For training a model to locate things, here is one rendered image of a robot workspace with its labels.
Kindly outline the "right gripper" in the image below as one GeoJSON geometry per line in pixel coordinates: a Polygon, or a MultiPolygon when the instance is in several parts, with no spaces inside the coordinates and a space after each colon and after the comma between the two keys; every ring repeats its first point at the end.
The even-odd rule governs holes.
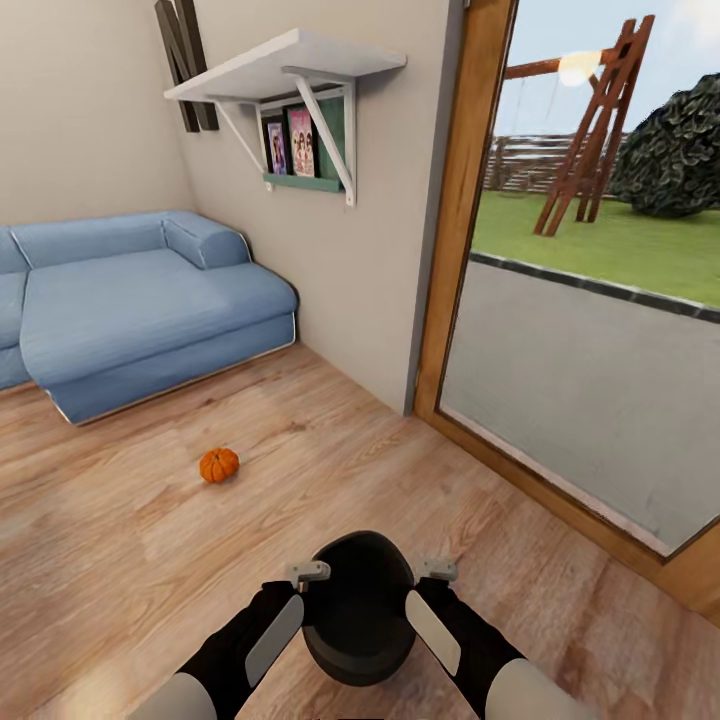
{"type": "Polygon", "coordinates": [[[413,585],[395,583],[392,589],[386,590],[385,605],[392,607],[392,612],[395,617],[406,617],[405,598],[412,588],[413,585]]]}

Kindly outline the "pumpkin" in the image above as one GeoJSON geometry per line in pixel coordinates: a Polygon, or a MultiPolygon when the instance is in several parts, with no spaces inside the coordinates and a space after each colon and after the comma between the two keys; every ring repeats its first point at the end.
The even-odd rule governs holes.
{"type": "Polygon", "coordinates": [[[209,483],[223,482],[231,478],[239,466],[239,458],[232,450],[216,448],[200,460],[200,476],[209,483]]]}

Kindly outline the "cauldron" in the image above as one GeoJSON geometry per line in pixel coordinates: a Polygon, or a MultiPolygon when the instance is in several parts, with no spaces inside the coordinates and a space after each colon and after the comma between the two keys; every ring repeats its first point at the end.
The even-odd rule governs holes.
{"type": "Polygon", "coordinates": [[[347,533],[321,549],[313,561],[331,567],[329,579],[305,581],[301,593],[329,598],[329,615],[304,626],[317,665],[339,683],[371,687],[386,681],[407,660],[417,632],[385,605],[395,583],[414,585],[415,575],[397,546],[375,531],[347,533]]]}

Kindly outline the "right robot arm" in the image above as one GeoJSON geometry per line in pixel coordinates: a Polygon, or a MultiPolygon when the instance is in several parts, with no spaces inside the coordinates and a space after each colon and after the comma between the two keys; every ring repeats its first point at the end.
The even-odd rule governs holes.
{"type": "Polygon", "coordinates": [[[600,720],[535,667],[449,589],[449,561],[415,559],[414,585],[395,583],[385,605],[405,617],[479,720],[600,720]]]}

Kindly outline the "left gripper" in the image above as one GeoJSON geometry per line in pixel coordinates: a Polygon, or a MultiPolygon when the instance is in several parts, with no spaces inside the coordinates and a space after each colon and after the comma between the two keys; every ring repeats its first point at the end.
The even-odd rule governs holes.
{"type": "Polygon", "coordinates": [[[329,615],[329,598],[321,598],[321,596],[320,591],[301,593],[305,604],[302,627],[320,625],[324,616],[329,615]]]}

